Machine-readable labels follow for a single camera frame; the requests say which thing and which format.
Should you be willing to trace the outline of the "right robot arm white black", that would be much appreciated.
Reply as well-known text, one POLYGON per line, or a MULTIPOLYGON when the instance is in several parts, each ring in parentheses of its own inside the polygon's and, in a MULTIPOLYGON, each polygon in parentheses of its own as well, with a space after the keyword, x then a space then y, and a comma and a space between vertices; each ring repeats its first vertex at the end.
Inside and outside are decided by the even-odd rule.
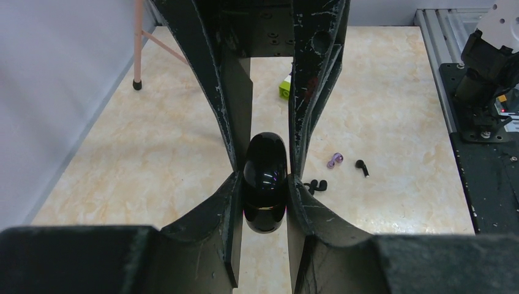
MULTIPOLYGON (((214 112, 231 166, 245 166, 252 119, 250 60, 291 57, 289 152, 301 175, 312 132, 342 69, 349 1, 155 1, 214 112)), ((457 97, 486 104, 518 83, 518 2, 497 1, 461 59, 457 97)))

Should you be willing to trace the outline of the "black glossy earbud charging case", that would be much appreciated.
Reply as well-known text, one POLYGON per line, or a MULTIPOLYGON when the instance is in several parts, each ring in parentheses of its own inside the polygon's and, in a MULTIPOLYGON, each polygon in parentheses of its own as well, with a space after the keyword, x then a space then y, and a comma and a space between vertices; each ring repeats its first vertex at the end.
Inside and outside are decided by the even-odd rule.
POLYGON ((262 132, 252 138, 243 170, 242 205, 254 232, 267 234, 280 227, 288 197, 287 165, 279 135, 262 132))

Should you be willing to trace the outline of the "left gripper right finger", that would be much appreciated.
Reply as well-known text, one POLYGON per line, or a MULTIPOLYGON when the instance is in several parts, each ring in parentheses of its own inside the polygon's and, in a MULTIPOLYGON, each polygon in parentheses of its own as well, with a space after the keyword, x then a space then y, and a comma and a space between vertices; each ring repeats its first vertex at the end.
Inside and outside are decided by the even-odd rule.
POLYGON ((516 235, 372 235, 287 179, 293 293, 517 293, 516 235))

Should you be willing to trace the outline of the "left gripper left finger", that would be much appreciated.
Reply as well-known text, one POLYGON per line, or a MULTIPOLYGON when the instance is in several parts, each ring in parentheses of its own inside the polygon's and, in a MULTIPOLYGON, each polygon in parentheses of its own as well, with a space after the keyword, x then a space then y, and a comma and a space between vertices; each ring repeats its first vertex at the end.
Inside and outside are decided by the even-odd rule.
POLYGON ((242 175, 173 223, 13 227, 1 233, 2 293, 231 293, 242 175))

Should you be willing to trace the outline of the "black wireless earbud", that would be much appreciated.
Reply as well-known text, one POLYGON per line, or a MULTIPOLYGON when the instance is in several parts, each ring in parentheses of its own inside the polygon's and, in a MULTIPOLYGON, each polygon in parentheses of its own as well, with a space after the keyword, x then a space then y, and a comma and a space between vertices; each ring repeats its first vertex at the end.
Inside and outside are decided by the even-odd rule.
POLYGON ((356 160, 355 167, 357 169, 362 170, 365 178, 368 178, 370 176, 368 168, 367 168, 365 162, 362 159, 356 160))

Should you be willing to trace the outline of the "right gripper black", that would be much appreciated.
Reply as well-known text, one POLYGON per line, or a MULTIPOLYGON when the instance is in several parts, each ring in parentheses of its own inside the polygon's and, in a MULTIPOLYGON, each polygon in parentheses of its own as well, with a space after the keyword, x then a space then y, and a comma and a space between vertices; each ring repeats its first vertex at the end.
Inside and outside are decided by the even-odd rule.
POLYGON ((349 1, 154 1, 216 117, 233 170, 250 142, 250 58, 292 57, 291 173, 304 173, 312 132, 342 69, 349 1))

